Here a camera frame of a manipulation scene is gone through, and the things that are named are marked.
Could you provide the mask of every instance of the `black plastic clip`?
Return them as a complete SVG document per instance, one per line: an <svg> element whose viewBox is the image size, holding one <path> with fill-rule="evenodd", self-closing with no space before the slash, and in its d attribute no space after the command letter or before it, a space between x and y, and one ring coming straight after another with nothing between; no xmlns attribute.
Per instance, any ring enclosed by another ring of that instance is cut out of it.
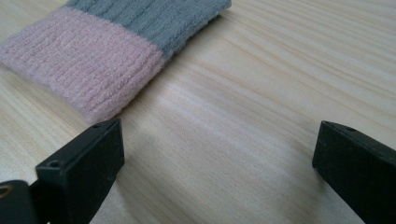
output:
<svg viewBox="0 0 396 224"><path fill-rule="evenodd" d="M30 187L0 183L0 223L89 223L123 164L120 120L95 124L40 162Z"/></svg>
<svg viewBox="0 0 396 224"><path fill-rule="evenodd" d="M396 223L395 150L322 121L312 164L365 223Z"/></svg>

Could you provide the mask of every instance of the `knitted phone sock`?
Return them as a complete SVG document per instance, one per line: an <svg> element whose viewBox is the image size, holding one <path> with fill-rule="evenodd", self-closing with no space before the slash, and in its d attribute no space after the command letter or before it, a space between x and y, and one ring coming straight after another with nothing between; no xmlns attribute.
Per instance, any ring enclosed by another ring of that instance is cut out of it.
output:
<svg viewBox="0 0 396 224"><path fill-rule="evenodd" d="M110 119L231 0L72 0L0 45L0 63Z"/></svg>

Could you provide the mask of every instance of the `ribbed knit texture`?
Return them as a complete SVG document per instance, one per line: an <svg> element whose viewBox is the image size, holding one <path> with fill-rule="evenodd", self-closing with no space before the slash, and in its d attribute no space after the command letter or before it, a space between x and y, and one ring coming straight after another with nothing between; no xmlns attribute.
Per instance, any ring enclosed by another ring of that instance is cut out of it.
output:
<svg viewBox="0 0 396 224"><path fill-rule="evenodd" d="M0 45L0 63L73 105L117 115L229 0L73 0Z"/></svg>
<svg viewBox="0 0 396 224"><path fill-rule="evenodd" d="M169 60L230 0L73 0L67 4L145 37Z"/></svg>

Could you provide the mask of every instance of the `gray knit fabric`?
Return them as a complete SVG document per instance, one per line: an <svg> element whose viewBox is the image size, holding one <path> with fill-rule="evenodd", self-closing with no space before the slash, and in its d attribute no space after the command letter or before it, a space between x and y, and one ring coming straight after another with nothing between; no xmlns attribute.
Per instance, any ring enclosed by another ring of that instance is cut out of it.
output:
<svg viewBox="0 0 396 224"><path fill-rule="evenodd" d="M145 37L169 60L231 0L72 0L66 5Z"/></svg>

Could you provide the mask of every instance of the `wooden table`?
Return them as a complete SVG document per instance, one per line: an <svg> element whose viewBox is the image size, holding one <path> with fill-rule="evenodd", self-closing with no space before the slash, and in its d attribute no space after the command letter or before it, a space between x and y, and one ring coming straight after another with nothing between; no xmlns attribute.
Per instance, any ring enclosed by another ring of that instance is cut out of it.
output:
<svg viewBox="0 0 396 224"><path fill-rule="evenodd" d="M64 0L0 1L0 41ZM92 223L362 223L311 166L322 120L396 148L396 1L234 0L118 116ZM89 125L0 70L0 182Z"/></svg>

